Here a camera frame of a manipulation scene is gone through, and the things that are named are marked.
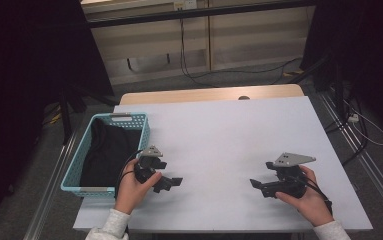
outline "white table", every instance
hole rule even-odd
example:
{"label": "white table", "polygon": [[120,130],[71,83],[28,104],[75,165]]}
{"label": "white table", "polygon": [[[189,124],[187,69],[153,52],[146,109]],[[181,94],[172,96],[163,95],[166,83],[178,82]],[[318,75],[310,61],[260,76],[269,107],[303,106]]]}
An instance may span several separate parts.
{"label": "white table", "polygon": [[[265,167],[283,152],[314,156],[306,166],[332,200],[347,230],[372,225],[307,97],[123,105],[146,112],[150,144],[163,153],[167,177],[183,177],[170,192],[149,192],[133,212],[133,232],[301,232],[311,229],[292,207],[263,198],[249,179],[276,181]],[[101,227],[114,199],[85,198],[75,229]]]}

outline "wire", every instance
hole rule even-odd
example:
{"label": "wire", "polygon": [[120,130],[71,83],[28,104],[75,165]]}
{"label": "wire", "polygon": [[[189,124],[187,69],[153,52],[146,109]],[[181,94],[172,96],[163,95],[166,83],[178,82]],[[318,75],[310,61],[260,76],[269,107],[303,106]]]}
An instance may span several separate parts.
{"label": "wire", "polygon": [[[361,108],[361,106],[360,106],[360,102],[359,102],[359,100],[357,99],[356,96],[354,96],[354,99],[355,99],[355,101],[356,101],[357,108],[358,108],[359,112],[362,113],[362,108]],[[355,111],[354,108],[353,108],[353,106],[352,106],[351,104],[350,104],[349,106],[350,106],[350,109],[352,109],[353,111]],[[360,126],[361,126],[361,128],[362,128],[362,131],[365,133],[366,136],[368,136],[368,130],[367,130],[367,128],[366,128],[366,124],[365,124],[365,121],[364,121],[363,118],[359,121],[359,124],[360,124]],[[362,140],[360,146],[359,146],[359,147],[357,148],[357,150],[353,153],[353,155],[352,155],[350,158],[344,160],[344,161],[341,163],[341,165],[342,165],[343,167],[345,167],[348,163],[350,163],[353,159],[355,159],[360,153],[362,153],[362,151],[366,148],[367,145],[368,145],[368,142],[366,141],[366,138],[364,138],[364,139]]]}
{"label": "wire", "polygon": [[[377,129],[383,134],[383,130],[382,130],[380,127],[378,127],[378,125],[376,125],[374,122],[372,122],[371,120],[369,120],[367,117],[363,116],[362,113],[356,111],[356,110],[353,108],[353,106],[351,106],[347,101],[344,100],[344,103],[347,104],[347,105],[348,105],[348,106],[349,106],[349,107],[350,107],[356,114],[358,114],[360,117],[362,117],[362,119],[368,121],[370,124],[372,124],[375,128],[377,128]],[[383,146],[383,143],[375,142],[375,141],[373,141],[372,139],[370,139],[365,133],[362,133],[362,131],[360,131],[360,130],[356,127],[356,125],[355,125],[354,123],[353,123],[353,127],[354,127],[355,130],[356,130],[357,132],[359,132],[360,135],[362,135],[366,140],[368,140],[368,141],[370,141],[371,143],[374,143],[374,144],[376,144],[376,145]]]}
{"label": "wire", "polygon": [[218,88],[219,86],[215,86],[215,85],[207,84],[207,83],[197,82],[195,79],[202,78],[202,77],[205,77],[205,76],[208,76],[208,75],[212,75],[212,74],[218,74],[218,73],[249,73],[249,74],[257,74],[257,73],[266,73],[266,72],[271,72],[271,71],[275,71],[275,70],[281,69],[281,74],[278,77],[278,79],[276,79],[275,81],[273,81],[272,83],[269,84],[269,85],[272,85],[272,84],[275,84],[276,82],[278,82],[279,80],[281,80],[282,74],[284,73],[284,68],[288,64],[290,64],[290,63],[292,63],[294,61],[302,59],[301,57],[294,58],[292,60],[287,61],[286,63],[281,64],[280,66],[277,66],[277,67],[274,67],[274,68],[271,68],[271,69],[267,69],[267,70],[260,70],[260,71],[220,70],[220,71],[211,71],[211,72],[203,73],[203,74],[200,74],[200,75],[192,76],[188,72],[187,62],[186,62],[186,58],[185,58],[185,41],[184,41],[185,30],[184,30],[184,21],[183,21],[183,19],[180,19],[180,23],[181,23],[181,70],[182,70],[182,73],[184,74],[184,76],[190,78],[196,84]]}
{"label": "wire", "polygon": [[130,171],[130,172],[126,172],[125,174],[123,174],[123,171],[125,170],[126,165],[128,165],[128,163],[134,158],[134,156],[137,155],[140,152],[142,152],[142,150],[137,150],[134,153],[132,153],[128,157],[128,159],[126,159],[125,163],[123,164],[122,170],[120,171],[119,176],[117,177],[116,186],[114,187],[114,198],[117,198],[117,194],[119,193],[119,185],[120,185],[120,182],[122,181],[123,177],[126,174],[128,174],[130,172],[133,172],[133,171]]}
{"label": "wire", "polygon": [[319,193],[325,201],[328,200],[328,197],[321,191],[321,189],[320,189],[319,187],[317,187],[317,186],[313,186],[312,184],[310,184],[310,183],[308,183],[308,182],[305,182],[305,181],[303,181],[303,180],[301,180],[301,179],[299,179],[299,178],[293,177],[293,176],[286,176],[286,177],[291,178],[291,179],[293,179],[293,180],[295,180],[295,181],[297,181],[297,182],[299,182],[299,183],[301,183],[301,184],[304,184],[304,185],[307,186],[307,187],[310,187],[311,189],[313,189],[313,190],[315,190],[317,193]]}
{"label": "wire", "polygon": [[209,86],[209,87],[214,87],[214,88],[218,88],[218,86],[215,86],[215,85],[212,85],[212,84],[207,84],[207,83],[201,83],[201,82],[197,82],[195,80],[196,77],[192,77],[191,74],[188,72],[188,67],[187,67],[187,61],[186,61],[186,58],[185,58],[185,43],[184,43],[184,35],[185,35],[185,31],[184,31],[184,20],[183,19],[180,19],[179,20],[180,23],[181,23],[181,70],[182,70],[182,73],[188,77],[189,79],[191,79],[194,83],[196,84],[199,84],[199,85],[204,85],[204,86]]}

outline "hand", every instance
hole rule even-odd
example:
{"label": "hand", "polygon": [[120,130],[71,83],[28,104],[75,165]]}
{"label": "hand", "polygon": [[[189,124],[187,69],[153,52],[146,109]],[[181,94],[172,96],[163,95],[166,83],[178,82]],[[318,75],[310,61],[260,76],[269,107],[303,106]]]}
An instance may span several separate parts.
{"label": "hand", "polygon": [[134,173],[134,166],[138,163],[138,159],[130,161],[122,174],[127,173],[119,185],[119,192],[117,194],[114,209],[131,214],[132,210],[144,199],[147,191],[156,184],[162,177],[160,172],[154,173],[145,183],[141,184],[136,180]]}
{"label": "hand", "polygon": [[[313,170],[305,166],[300,166],[306,177],[316,183],[316,176]],[[300,199],[288,194],[277,192],[277,198],[294,206],[314,227],[334,221],[331,213],[325,205],[322,196],[311,188],[306,189],[306,193]]]}

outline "person's left hand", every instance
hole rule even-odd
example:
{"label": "person's left hand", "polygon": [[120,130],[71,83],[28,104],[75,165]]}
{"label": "person's left hand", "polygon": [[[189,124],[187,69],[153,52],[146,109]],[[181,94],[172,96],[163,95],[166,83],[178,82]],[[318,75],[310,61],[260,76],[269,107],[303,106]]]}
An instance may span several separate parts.
{"label": "person's left hand", "polygon": [[135,178],[134,166],[138,163],[138,159],[131,160],[123,170],[122,174],[127,173],[119,185],[114,209],[131,214],[132,210],[144,199],[145,194],[152,188],[162,177],[160,172],[156,172],[145,183],[141,184]]}

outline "white sleeve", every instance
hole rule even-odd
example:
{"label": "white sleeve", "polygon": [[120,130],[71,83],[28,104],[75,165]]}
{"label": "white sleeve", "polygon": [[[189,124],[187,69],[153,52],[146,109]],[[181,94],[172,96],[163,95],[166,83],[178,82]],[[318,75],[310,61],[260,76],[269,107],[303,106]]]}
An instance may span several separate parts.
{"label": "white sleeve", "polygon": [[125,229],[130,218],[126,213],[110,209],[110,215],[103,228],[92,228],[86,240],[128,240]]}
{"label": "white sleeve", "polygon": [[319,240],[350,240],[343,226],[337,221],[313,228]]}

